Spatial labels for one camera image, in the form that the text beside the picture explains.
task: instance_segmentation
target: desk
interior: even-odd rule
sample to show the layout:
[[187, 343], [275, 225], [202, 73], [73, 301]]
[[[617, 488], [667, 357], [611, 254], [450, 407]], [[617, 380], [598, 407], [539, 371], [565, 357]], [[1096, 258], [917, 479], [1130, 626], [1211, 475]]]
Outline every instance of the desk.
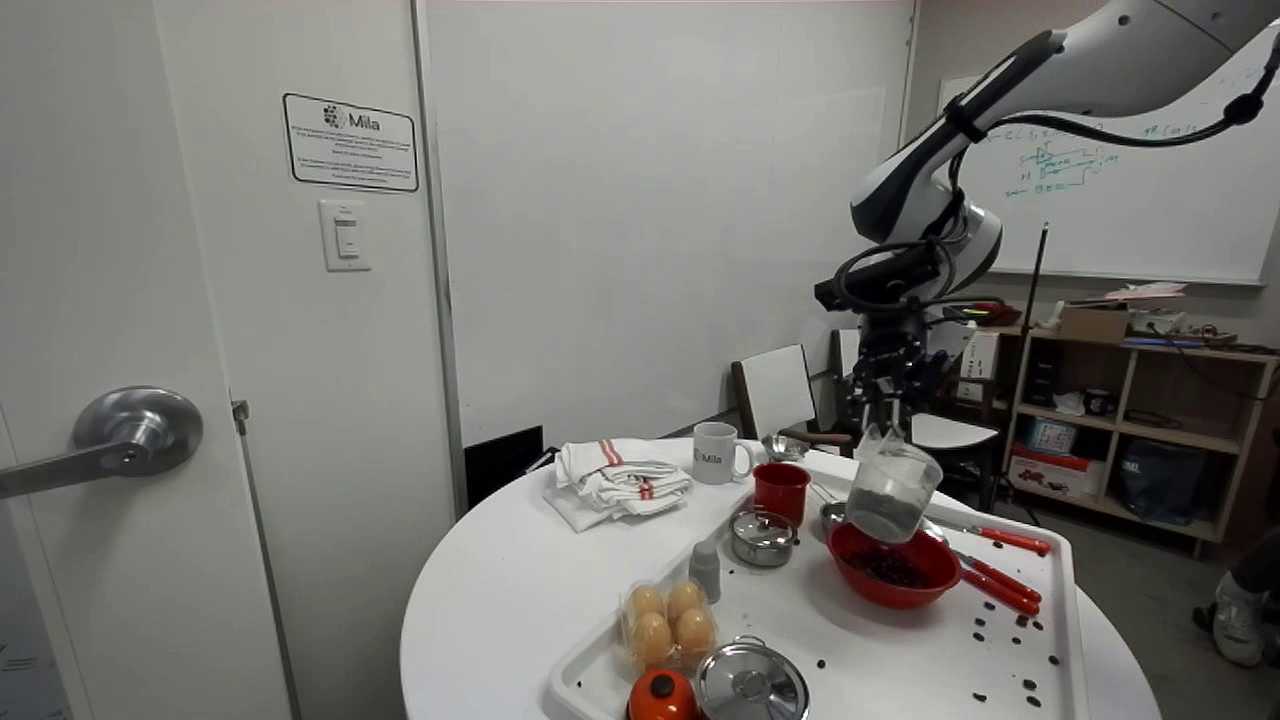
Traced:
[[[636, 585], [663, 576], [708, 534], [750, 483], [695, 483], [679, 511], [586, 534], [539, 499], [531, 470], [470, 511], [424, 564], [401, 631], [413, 720], [539, 720], [551, 666]], [[1086, 690], [1096, 720], [1161, 720], [1148, 675], [1079, 591]]]

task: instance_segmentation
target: sticker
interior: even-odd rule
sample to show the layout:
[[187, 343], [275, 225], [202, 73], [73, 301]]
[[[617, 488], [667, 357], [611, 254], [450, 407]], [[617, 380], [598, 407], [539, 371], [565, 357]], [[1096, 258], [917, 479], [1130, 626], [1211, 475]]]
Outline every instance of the sticker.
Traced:
[[415, 192], [413, 117], [285, 91], [285, 126], [302, 184]]

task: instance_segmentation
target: door handle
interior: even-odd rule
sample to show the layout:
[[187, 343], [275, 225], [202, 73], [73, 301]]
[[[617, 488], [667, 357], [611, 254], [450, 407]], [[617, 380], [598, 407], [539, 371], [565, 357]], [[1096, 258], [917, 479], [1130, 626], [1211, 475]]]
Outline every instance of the door handle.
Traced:
[[187, 396], [159, 385], [113, 388], [82, 412], [68, 456], [0, 466], [0, 499], [102, 475], [159, 475], [183, 464], [202, 434], [203, 418]]

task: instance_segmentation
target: door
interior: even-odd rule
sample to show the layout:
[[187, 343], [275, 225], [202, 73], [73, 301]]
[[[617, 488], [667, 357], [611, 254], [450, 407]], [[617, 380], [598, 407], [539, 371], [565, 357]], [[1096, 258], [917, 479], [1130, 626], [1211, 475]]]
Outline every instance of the door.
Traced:
[[37, 659], [28, 690], [60, 685], [75, 720], [285, 720], [153, 5], [0, 5], [0, 96], [0, 464], [60, 456], [122, 385], [203, 412], [203, 445], [164, 475], [3, 499], [26, 586], [0, 576], [0, 607], [40, 607], [49, 635], [26, 642], [49, 642], [60, 675]]

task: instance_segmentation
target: floor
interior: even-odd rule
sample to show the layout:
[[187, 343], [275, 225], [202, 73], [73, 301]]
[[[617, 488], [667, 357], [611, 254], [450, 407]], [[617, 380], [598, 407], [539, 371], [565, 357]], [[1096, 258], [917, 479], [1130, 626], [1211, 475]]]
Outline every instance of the floor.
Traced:
[[1280, 666], [1231, 666], [1194, 625], [1227, 566], [1227, 555], [1195, 559], [1194, 542], [1133, 533], [1113, 521], [1038, 502], [1042, 522], [1078, 548], [1079, 586], [1110, 610], [1148, 671], [1163, 720], [1268, 720], [1280, 705]]

